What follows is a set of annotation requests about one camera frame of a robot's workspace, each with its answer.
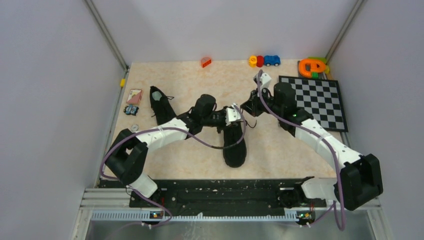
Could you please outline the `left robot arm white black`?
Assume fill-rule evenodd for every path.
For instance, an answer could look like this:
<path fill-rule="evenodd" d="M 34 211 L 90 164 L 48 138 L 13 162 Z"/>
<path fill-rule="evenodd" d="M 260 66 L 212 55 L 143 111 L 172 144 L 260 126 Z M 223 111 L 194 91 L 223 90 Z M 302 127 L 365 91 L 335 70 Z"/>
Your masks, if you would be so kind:
<path fill-rule="evenodd" d="M 154 207 L 160 202 L 161 194 L 157 191 L 157 184 L 143 172 L 147 155 L 177 141 L 189 138 L 199 141 L 196 134 L 203 127 L 223 131 L 238 123 L 245 131 L 247 123 L 237 104 L 216 110 L 216 99 L 203 94 L 189 111 L 168 122 L 136 132 L 122 130 L 104 156 L 103 163 L 120 183 L 138 192 L 147 206 Z"/>

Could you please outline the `black shoe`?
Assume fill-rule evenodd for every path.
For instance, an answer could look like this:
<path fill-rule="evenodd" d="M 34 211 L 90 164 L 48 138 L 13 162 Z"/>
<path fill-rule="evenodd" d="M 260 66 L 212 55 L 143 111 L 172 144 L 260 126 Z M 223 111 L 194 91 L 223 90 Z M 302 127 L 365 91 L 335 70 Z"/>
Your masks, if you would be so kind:
<path fill-rule="evenodd" d="M 150 107 L 157 125 L 165 124 L 175 118 L 177 115 L 172 108 L 169 100 L 173 97 L 165 95 L 158 87 L 151 86 L 149 90 Z"/>
<path fill-rule="evenodd" d="M 244 139 L 238 142 L 244 131 L 244 122 L 236 121 L 230 125 L 224 122 L 222 126 L 217 127 L 217 132 L 223 132 L 223 146 L 222 150 L 225 164 L 231 168 L 241 167 L 247 157 L 247 145 Z"/>

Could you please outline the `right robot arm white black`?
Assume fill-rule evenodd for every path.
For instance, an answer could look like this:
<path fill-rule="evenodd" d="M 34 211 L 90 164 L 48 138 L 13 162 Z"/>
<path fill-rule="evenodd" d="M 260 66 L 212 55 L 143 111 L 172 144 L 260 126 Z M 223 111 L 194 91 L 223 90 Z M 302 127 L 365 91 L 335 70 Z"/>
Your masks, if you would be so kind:
<path fill-rule="evenodd" d="M 276 117 L 284 130 L 314 149 L 336 172 L 336 178 L 307 177 L 293 192 L 297 205 L 322 199 L 337 201 L 343 209 L 353 211 L 384 192 L 379 159 L 349 148 L 328 133 L 297 105 L 290 83 L 277 83 L 273 93 L 263 86 L 252 90 L 241 108 L 253 117 L 262 113 Z"/>

